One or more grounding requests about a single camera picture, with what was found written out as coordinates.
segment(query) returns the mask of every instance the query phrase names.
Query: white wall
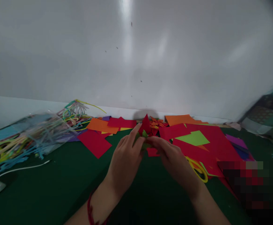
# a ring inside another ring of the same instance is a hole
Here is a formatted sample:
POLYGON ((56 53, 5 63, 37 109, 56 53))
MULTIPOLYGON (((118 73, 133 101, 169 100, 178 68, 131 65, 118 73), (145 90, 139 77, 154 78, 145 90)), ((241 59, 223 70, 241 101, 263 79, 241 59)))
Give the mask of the white wall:
MULTIPOLYGON (((25 98, 14 98, 14 97, 3 97, 0 96, 0 128, 3 128, 29 114, 43 112, 50 110, 53 113, 57 113, 62 110, 68 103, 65 102, 51 102, 43 100, 32 100, 25 98)), ((122 116, 125 119, 140 119, 143 118, 146 114, 153 116, 154 118, 164 119, 166 115, 176 115, 175 113, 168 112, 157 112, 153 109, 125 109, 125 108, 115 108, 115 107, 106 107, 99 106, 103 109, 106 114, 98 108, 93 106, 86 105, 89 109, 87 114, 94 117, 103 117, 103 116, 113 116, 120 117, 122 116)), ((204 117, 192 115, 196 120, 202 120, 209 123, 228 123, 231 122, 229 119, 222 118, 213 118, 213 117, 204 117)))
POLYGON ((266 1, 0 0, 0 96, 235 120, 272 85, 266 1))

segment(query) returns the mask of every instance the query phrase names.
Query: forearm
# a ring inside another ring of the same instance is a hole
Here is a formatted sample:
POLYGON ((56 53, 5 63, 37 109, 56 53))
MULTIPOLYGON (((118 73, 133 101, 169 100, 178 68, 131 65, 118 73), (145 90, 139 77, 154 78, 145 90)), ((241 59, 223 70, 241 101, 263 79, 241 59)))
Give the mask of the forearm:
POLYGON ((191 202, 201 225, 230 224, 203 182, 200 184, 197 197, 191 199, 191 202))
MULTIPOLYGON (((102 224, 118 204, 119 198, 114 194, 108 183, 104 180, 93 193, 90 206, 93 208, 94 222, 102 224)), ((90 224, 87 211, 87 202, 65 223, 65 225, 90 224)))

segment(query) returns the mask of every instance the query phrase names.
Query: right hand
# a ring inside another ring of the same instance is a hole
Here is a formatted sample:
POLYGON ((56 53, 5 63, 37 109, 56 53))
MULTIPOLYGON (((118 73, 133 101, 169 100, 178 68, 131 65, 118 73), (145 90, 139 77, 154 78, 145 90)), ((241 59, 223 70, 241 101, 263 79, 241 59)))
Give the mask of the right hand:
POLYGON ((160 137, 148 137, 147 141, 158 150, 164 167, 172 178, 188 192, 190 199, 196 198, 200 186, 204 183, 195 174, 181 149, 160 137))

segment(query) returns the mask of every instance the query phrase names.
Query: white cable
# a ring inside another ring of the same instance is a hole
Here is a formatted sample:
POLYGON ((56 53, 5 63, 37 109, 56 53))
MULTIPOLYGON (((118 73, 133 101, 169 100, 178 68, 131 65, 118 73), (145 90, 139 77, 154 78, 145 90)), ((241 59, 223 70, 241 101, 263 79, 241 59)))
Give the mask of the white cable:
POLYGON ((39 166, 42 166, 42 165, 44 165, 44 164, 48 163, 49 161, 50 161, 50 160, 48 160, 47 162, 44 162, 44 163, 43 163, 43 164, 41 164, 41 165, 37 165, 37 166, 32 166, 32 167, 23 167, 23 168, 19 168, 19 169, 10 170, 10 171, 7 171, 7 172, 5 172, 5 173, 1 174, 1 175, 0 175, 0 177, 1 177, 2 175, 4 175, 4 174, 7 174, 7 173, 9 173, 9 172, 13 172, 13 171, 16 171, 16 170, 30 169, 30 168, 34 168, 34 167, 39 167, 39 166))

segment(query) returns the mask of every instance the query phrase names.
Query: left hand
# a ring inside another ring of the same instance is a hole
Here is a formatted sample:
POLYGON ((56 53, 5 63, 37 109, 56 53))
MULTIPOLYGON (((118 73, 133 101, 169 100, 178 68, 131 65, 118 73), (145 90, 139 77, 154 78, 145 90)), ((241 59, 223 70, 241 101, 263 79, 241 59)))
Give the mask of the left hand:
POLYGON ((140 150, 146 139, 139 137, 133 145, 140 127, 141 123, 137 124, 129 135, 120 140, 103 181, 114 191, 119 199, 132 184, 143 158, 140 150))

